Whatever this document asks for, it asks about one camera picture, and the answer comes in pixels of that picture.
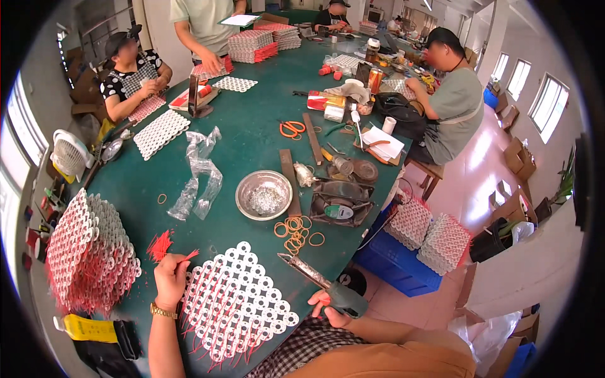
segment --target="man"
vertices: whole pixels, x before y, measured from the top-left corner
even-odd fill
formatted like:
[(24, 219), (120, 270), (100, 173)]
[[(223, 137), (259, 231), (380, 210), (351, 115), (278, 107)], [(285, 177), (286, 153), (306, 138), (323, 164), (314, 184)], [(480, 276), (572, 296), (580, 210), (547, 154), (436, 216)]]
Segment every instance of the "man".
[[(149, 334), (149, 370), (154, 378), (185, 377), (172, 315), (185, 290), (189, 264), (185, 256), (169, 253), (154, 270), (155, 306), (163, 310), (153, 311)], [(473, 376), (471, 350), (458, 335), (368, 316), (351, 319), (331, 307), (324, 308), (323, 319), (322, 303), (329, 301), (325, 291), (315, 293), (308, 301), (314, 306), (311, 316), (246, 377)]]
[(150, 95), (164, 90), (172, 78), (172, 70), (155, 50), (139, 53), (136, 36), (140, 31), (141, 25), (135, 25), (105, 42), (106, 67), (111, 71), (100, 89), (107, 114), (114, 122), (128, 117)]
[(227, 39), (240, 29), (218, 22), (245, 12), (246, 0), (170, 1), (170, 21), (178, 39), (191, 50), (194, 65), (202, 64), (213, 75), (221, 70), (218, 58), (229, 52)]
[(393, 32), (398, 32), (401, 27), (401, 17), (397, 16), (394, 20), (391, 20), (388, 22), (387, 24), (387, 30), (388, 31), (393, 31)]
[(348, 23), (344, 13), (347, 8), (350, 8), (344, 0), (330, 0), (328, 7), (317, 14), (315, 21), (313, 21), (313, 29), (317, 33), (320, 26), (325, 26), (328, 30), (340, 30), (345, 28)]
[(450, 30), (435, 28), (428, 35), (428, 57), (437, 70), (447, 72), (441, 86), (431, 96), (416, 78), (405, 81), (416, 93), (429, 124), (423, 142), (414, 143), (409, 159), (433, 165), (454, 160), (464, 149), (483, 119), (483, 87), (465, 59), (458, 37)]

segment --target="white paper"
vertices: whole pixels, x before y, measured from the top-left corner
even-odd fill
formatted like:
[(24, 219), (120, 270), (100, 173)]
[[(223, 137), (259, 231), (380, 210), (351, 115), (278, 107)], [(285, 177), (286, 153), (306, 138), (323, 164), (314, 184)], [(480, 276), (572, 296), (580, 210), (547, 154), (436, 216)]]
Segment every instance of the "white paper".
[(376, 145), (370, 149), (376, 152), (379, 156), (388, 156), (388, 158), (396, 158), (401, 150), (404, 148), (404, 144), (394, 137), (388, 135), (383, 130), (380, 130), (376, 126), (373, 126), (369, 131), (361, 134), (364, 143), (370, 144), (378, 142), (379, 140), (388, 140), (391, 143), (385, 143), (382, 145)]
[(223, 22), (222, 25), (234, 25), (234, 26), (246, 26), (250, 24), (252, 21), (256, 20), (259, 16), (255, 15), (235, 15), (227, 18)]

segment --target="polka dot shirt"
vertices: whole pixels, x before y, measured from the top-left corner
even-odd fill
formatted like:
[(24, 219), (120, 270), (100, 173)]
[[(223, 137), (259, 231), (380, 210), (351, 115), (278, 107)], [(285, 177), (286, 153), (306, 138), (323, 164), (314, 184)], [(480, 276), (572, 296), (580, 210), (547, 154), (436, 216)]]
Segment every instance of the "polka dot shirt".
[[(137, 56), (137, 70), (140, 70), (143, 64), (147, 60), (157, 71), (162, 65), (162, 60), (159, 54), (155, 50), (145, 50)], [(121, 72), (116, 69), (112, 70), (117, 73), (120, 77), (128, 77), (134, 74), (134, 72)], [(122, 82), (116, 77), (107, 76), (107, 78), (100, 85), (101, 94), (103, 99), (108, 99), (110, 96), (117, 94), (120, 96), (120, 102), (126, 100), (126, 89), (122, 86)]]

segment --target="white electric fan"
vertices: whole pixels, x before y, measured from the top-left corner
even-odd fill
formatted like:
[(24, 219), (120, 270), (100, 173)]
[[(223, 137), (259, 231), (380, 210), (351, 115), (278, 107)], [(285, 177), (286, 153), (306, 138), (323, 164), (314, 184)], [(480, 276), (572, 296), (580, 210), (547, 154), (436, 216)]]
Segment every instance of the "white electric fan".
[(58, 129), (53, 134), (54, 151), (51, 160), (66, 175), (75, 175), (77, 182), (82, 180), (84, 169), (93, 166), (94, 157), (76, 136)]

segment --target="hand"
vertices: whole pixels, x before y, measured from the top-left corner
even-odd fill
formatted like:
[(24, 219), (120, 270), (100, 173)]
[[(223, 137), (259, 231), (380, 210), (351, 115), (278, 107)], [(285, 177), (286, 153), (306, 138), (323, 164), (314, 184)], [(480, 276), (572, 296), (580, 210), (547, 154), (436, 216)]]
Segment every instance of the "hand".
[(160, 92), (166, 88), (168, 85), (168, 78), (164, 75), (161, 75), (155, 80), (155, 85), (157, 86), (157, 91)]
[(208, 48), (204, 46), (201, 46), (201, 49), (194, 52), (200, 56), (201, 64), (204, 66), (206, 71), (213, 75), (218, 75), (218, 73), (221, 71), (221, 63), (215, 53), (208, 50)]
[(185, 290), (185, 272), (191, 263), (183, 261), (185, 256), (172, 253), (160, 261), (154, 269), (157, 297), (155, 305), (162, 310), (176, 312), (177, 304)]
[[(330, 303), (330, 296), (325, 292), (325, 290), (322, 289), (313, 294), (313, 296), (311, 296), (307, 303), (310, 305), (315, 305), (311, 316), (317, 318), (324, 304)], [(344, 328), (352, 321), (349, 315), (340, 314), (332, 307), (326, 307), (324, 313), (328, 317), (330, 324), (334, 328)]]
[(145, 84), (137, 91), (137, 93), (141, 96), (141, 100), (145, 100), (151, 94), (157, 94), (158, 85), (157, 79), (147, 80)]
[(420, 81), (415, 77), (410, 77), (409, 79), (406, 79), (405, 86), (407, 86), (409, 89), (413, 90), (414, 92), (424, 90), (424, 88), (425, 88), (425, 85), (423, 83), (420, 83)]

